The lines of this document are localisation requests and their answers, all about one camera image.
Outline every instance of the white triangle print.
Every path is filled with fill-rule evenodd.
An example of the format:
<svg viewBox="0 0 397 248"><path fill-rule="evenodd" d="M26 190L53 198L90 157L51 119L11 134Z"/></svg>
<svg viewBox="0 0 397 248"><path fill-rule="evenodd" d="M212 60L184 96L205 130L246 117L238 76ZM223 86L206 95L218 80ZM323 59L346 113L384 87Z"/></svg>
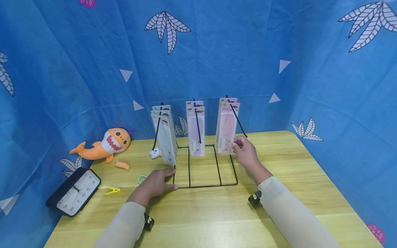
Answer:
<svg viewBox="0 0 397 248"><path fill-rule="evenodd" d="M280 74L286 67L289 65L291 61L288 60L280 60L280 67L278 68L278 74Z"/></svg>
<svg viewBox="0 0 397 248"><path fill-rule="evenodd" d="M120 72L123 75L124 80L127 82L129 80L129 77L132 74L132 71L127 71L127 70L120 69Z"/></svg>
<svg viewBox="0 0 397 248"><path fill-rule="evenodd" d="M132 100L132 102L134 103L134 110L135 111L143 109L143 107L139 103L137 103L136 101Z"/></svg>
<svg viewBox="0 0 397 248"><path fill-rule="evenodd" d="M3 210L5 215L7 215L11 211L12 207L17 202L18 197L19 197L19 194L0 201L0 208Z"/></svg>
<svg viewBox="0 0 397 248"><path fill-rule="evenodd" d="M279 101L281 101L280 98L278 98L278 96L275 93L273 93L272 97L270 98L269 103L279 102Z"/></svg>

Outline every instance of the green ring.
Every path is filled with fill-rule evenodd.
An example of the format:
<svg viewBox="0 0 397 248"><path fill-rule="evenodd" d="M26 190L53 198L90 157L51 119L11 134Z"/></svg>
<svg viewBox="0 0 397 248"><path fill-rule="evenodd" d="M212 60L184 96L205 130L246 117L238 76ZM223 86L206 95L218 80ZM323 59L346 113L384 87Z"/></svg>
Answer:
<svg viewBox="0 0 397 248"><path fill-rule="evenodd" d="M145 176L145 175L140 175L139 177L138 177L138 184L141 184L142 182L141 182L141 178L147 178L147 176Z"/></svg>

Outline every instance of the stuffed toy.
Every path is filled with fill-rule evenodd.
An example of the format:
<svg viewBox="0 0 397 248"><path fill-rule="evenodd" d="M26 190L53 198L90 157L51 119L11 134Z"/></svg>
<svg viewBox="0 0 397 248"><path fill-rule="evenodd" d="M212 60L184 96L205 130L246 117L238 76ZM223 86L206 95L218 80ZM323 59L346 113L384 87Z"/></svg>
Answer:
<svg viewBox="0 0 397 248"><path fill-rule="evenodd" d="M83 142L69 153L77 153L88 160L106 158L106 163L110 163L114 153L125 151L130 143L131 137L125 129L112 128L105 133L102 141L93 144L93 148L85 149L85 142Z"/></svg>

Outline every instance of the blue backdrop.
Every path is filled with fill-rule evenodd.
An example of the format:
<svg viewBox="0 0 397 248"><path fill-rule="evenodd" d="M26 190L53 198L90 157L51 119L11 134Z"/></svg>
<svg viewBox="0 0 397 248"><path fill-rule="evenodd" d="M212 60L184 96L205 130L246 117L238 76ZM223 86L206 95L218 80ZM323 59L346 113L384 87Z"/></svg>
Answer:
<svg viewBox="0 0 397 248"><path fill-rule="evenodd" d="M3 0L0 235L43 247L69 151L151 107L238 97L246 132L290 130L385 247L397 245L397 9L364 0ZM83 166L90 161L83 160Z"/></svg>

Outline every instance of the plush tail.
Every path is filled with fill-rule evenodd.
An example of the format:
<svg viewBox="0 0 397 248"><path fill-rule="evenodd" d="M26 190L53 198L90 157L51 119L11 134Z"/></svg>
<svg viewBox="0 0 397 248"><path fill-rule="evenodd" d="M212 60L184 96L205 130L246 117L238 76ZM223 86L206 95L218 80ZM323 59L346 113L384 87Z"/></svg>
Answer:
<svg viewBox="0 0 397 248"><path fill-rule="evenodd" d="M72 151L70 151L69 153L70 153L70 154L73 154L73 153L80 154L80 152L84 151L84 145L85 145L85 142L81 143L80 145L78 145L76 148L74 148L74 149L73 149Z"/></svg>

